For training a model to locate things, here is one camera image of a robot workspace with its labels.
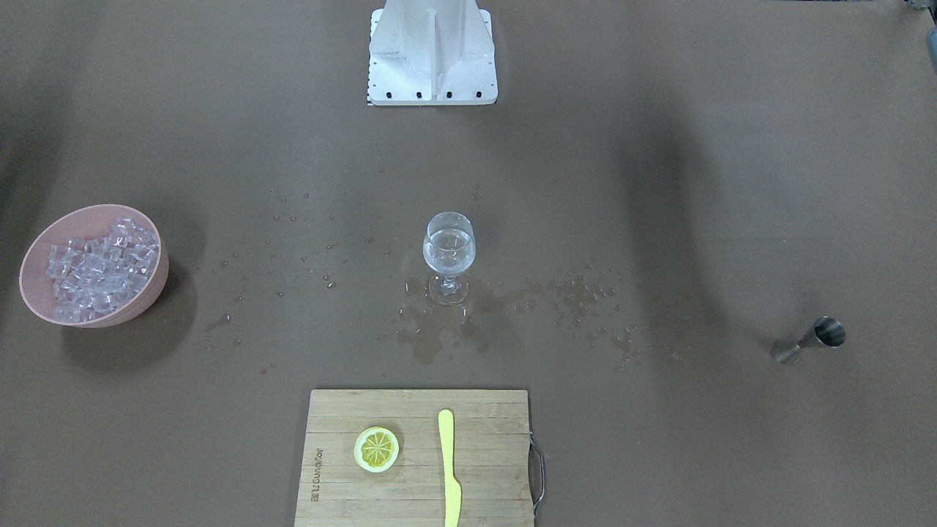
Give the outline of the yellow lemon slice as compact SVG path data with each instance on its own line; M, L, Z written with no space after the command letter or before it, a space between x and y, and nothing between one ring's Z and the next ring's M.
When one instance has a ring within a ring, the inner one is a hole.
M400 444L395 434L385 427L365 428L354 443L354 461L368 473L379 474L395 464Z

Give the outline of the clear ice cubes pile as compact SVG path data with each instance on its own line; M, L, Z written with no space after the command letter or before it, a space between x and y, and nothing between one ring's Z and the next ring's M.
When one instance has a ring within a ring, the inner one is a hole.
M153 279L160 260L157 234L121 216L106 236L53 244L45 274L53 281L53 319L76 324L126 307Z

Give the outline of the clear wine glass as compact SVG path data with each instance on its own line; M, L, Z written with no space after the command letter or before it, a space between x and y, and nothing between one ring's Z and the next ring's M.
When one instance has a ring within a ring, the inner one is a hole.
M424 239L425 263L432 271L428 296L439 304L460 304L469 292L466 270L476 258L477 244L468 217L441 212L429 220Z

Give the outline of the yellow plastic knife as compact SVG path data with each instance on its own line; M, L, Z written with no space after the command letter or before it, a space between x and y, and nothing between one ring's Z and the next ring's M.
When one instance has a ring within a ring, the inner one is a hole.
M458 526L461 517L463 490L455 477L455 418L449 409L438 413L438 434L441 441L445 526Z

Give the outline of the steel double jigger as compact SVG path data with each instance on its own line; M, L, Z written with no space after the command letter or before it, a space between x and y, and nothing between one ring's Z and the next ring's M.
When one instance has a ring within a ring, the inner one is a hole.
M792 365L805 349L836 349L845 340L843 324L833 317L822 316L813 321L810 329L798 340L776 340L769 354L777 363Z

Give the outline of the pink bowl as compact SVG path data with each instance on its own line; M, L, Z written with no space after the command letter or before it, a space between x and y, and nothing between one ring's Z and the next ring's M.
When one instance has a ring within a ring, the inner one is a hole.
M151 279L137 297L130 301L126 307L119 308L101 319L84 321L83 323L67 324L53 319L56 308L56 298L51 290L53 281L45 274L49 263L49 250L53 244L64 244L70 238L97 238L106 236L108 227L117 217L126 216L153 230L160 241L160 260L155 266L154 277ZM162 293L168 279L168 251L162 242L160 230L154 221L141 211L121 204L97 204L87 206L70 212L55 223L50 224L34 242L24 255L20 265L19 288L20 295L26 306L40 319L50 321L58 326L77 328L103 328L117 326L125 321L140 315Z

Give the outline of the bamboo cutting board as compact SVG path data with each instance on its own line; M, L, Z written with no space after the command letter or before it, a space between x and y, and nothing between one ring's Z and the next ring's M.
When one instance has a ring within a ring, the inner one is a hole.
M454 416L452 476L461 526L533 526L528 392L522 389L315 389L294 515L296 526L443 526L445 478L438 414ZM400 441L385 471L354 460L362 431Z

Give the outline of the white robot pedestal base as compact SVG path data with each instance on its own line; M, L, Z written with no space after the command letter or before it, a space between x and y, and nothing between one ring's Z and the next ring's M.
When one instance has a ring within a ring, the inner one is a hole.
M369 105L498 100L493 19L477 2L387 1L371 13L369 30Z

